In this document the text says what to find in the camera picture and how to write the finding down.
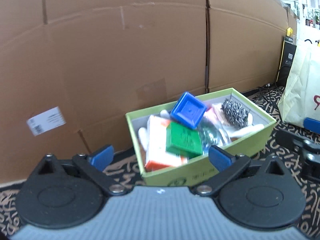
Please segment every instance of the tote bag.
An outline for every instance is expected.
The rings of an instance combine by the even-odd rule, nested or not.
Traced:
[[[311,130],[307,126],[310,120],[314,120],[313,125],[318,125],[320,131],[320,123],[317,124],[320,121],[320,47],[297,41],[287,85],[278,108],[283,122]]]

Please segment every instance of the patterned rug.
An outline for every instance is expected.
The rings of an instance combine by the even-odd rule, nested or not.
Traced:
[[[252,99],[252,101],[259,107],[277,119],[277,126],[272,132],[265,148],[258,153],[255,159],[265,159],[268,155],[277,155],[284,162],[284,165],[291,171],[292,176],[300,185],[307,201],[305,211],[298,223],[298,228],[307,235],[316,237],[320,234],[320,198],[318,197],[320,184],[312,183],[300,177],[301,162],[299,160],[299,156],[294,152],[279,146],[275,141],[275,132],[278,129],[286,129],[296,134],[308,137],[315,143],[320,143],[320,135],[311,133],[310,131],[299,127],[282,123],[278,109],[272,106],[270,101],[275,105],[280,100],[283,90],[284,88],[278,88],[265,93],[267,100],[261,95]],[[112,176],[115,181],[127,188],[132,188],[134,185],[144,184],[139,174],[139,168],[133,149],[115,155],[114,161],[104,172],[107,175]],[[21,226],[20,219],[15,209],[15,197],[21,186],[22,185],[14,185],[1,189],[0,191],[0,229],[6,236],[13,235]]]

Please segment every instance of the box lid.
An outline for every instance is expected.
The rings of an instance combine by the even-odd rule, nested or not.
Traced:
[[[189,92],[184,92],[171,111],[171,117],[184,126],[195,129],[207,106]]]

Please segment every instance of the blue gripper pad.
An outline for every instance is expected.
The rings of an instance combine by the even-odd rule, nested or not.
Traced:
[[[99,171],[104,171],[104,169],[112,162],[113,154],[113,146],[108,144],[89,155],[88,161]]]
[[[320,122],[311,118],[306,118],[303,121],[304,128],[310,130],[311,132],[315,132],[320,134]]]
[[[208,157],[210,163],[215,166],[219,172],[230,167],[236,160],[236,157],[215,145],[209,148]]]

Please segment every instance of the cardboard box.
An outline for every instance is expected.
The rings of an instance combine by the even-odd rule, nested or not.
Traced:
[[[221,103],[226,98],[240,102],[253,116],[253,125],[262,123],[264,129],[253,132],[223,147],[230,154],[245,154],[249,157],[262,150],[269,139],[269,136],[276,125],[276,120],[237,92],[235,89],[225,89],[209,94],[197,96],[206,104]],[[144,160],[141,155],[138,130],[147,127],[147,121],[151,114],[158,115],[162,110],[171,110],[176,102],[159,106],[153,106],[126,114],[134,150],[137,156],[139,170],[145,183],[149,186],[193,186],[205,181],[218,173],[218,170],[209,162],[208,156],[199,156],[189,160],[188,164],[177,168],[168,167],[157,171],[146,172]]]
[[[288,20],[276,0],[0,0],[0,183],[45,153],[129,148],[127,112],[269,82]],[[66,124],[34,136],[55,107]]]
[[[297,22],[280,0],[208,0],[209,91],[274,82],[284,30]]]

